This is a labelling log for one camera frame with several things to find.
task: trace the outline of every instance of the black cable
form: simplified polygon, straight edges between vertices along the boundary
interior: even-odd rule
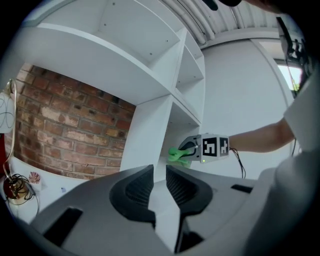
[[[237,160],[238,160],[238,162],[240,164],[240,167],[241,167],[241,178],[245,179],[246,176],[247,176],[247,172],[246,172],[246,169],[245,169],[244,165],[242,164],[242,162],[240,160],[240,156],[239,156],[238,150],[235,149],[234,147],[230,147],[230,150],[234,153],[235,157],[237,158]]]
[[[39,200],[38,200],[38,197],[37,197],[36,194],[34,195],[34,197],[35,197],[35,199],[36,199],[36,203],[38,204],[38,207],[37,207],[37,210],[36,210],[36,214],[35,214],[35,216],[37,216],[38,213],[39,213],[39,210],[40,210],[40,205],[39,205]]]
[[[22,180],[28,184],[30,184],[29,180],[27,179],[27,177],[23,176],[23,175],[20,175],[20,174],[14,174],[12,175],[12,181],[10,181],[11,184],[15,183],[17,180]],[[23,182],[21,182],[21,184],[18,186],[18,187],[15,187],[15,193],[16,194],[19,194],[19,191],[20,189],[23,188],[25,184]],[[32,193],[32,191],[29,191],[29,193],[27,193],[25,196],[24,196],[24,202],[23,203],[20,203],[20,204],[14,204],[15,206],[21,206],[23,204],[25,204],[27,201],[31,200],[33,198],[33,196],[35,197],[36,199],[36,203],[37,203],[37,210],[36,210],[36,216],[38,215],[39,211],[40,211],[40,204],[39,204],[39,200],[38,200],[38,197],[37,195],[35,194],[35,192]],[[11,207],[10,207],[10,201],[8,200],[8,198],[6,198],[6,201],[8,201],[8,207],[9,207],[9,210],[11,211]]]
[[[292,157],[294,156],[294,153],[295,153],[296,143],[297,143],[297,139],[294,138],[293,150],[292,150],[292,154],[291,154]]]

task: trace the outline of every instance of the white shelf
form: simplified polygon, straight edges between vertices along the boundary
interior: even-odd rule
[[[192,81],[175,88],[175,97],[186,106],[198,121],[202,121],[205,104],[205,79]]]
[[[157,74],[126,51],[74,28],[47,23],[23,28],[14,49],[27,63],[92,85],[134,105],[170,93]]]
[[[53,2],[33,15],[42,23],[19,31],[14,52],[137,105],[120,169],[152,164],[163,180],[169,147],[202,123],[205,61],[196,41],[158,0]]]
[[[164,180],[166,164],[161,161],[160,155],[167,157],[168,149],[177,147],[189,134],[196,134],[199,125],[199,121],[172,95],[138,105],[125,143],[120,170],[154,165],[154,180]]]
[[[159,0],[137,0],[137,2],[150,9],[159,16],[173,31],[184,29],[183,23]]]
[[[186,34],[185,46],[188,48],[188,50],[190,51],[191,55],[195,59],[198,59],[198,58],[201,58],[201,57],[204,56],[202,54],[197,42],[195,41],[195,39],[193,38],[193,36],[190,34],[189,31]]]
[[[201,80],[204,75],[192,56],[188,48],[185,46],[182,55],[181,66],[177,79],[177,85],[187,84],[193,81]]]
[[[132,49],[145,63],[156,60],[180,41],[162,19],[134,0],[108,1],[98,30],[106,38]]]

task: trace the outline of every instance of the white bookshelf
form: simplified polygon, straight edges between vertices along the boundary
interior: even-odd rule
[[[158,0],[77,0],[27,21],[14,52],[137,105],[121,170],[153,164],[163,180],[168,149],[199,132],[205,101],[204,56],[180,20]]]

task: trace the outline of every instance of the black slot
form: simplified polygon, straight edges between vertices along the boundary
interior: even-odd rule
[[[234,189],[234,190],[238,190],[238,191],[242,191],[242,192],[248,193],[248,194],[250,194],[252,189],[253,189],[253,187],[243,186],[243,185],[239,185],[239,184],[235,184],[231,188]]]
[[[76,208],[68,208],[43,235],[51,243],[61,246],[73,229],[82,211]]]

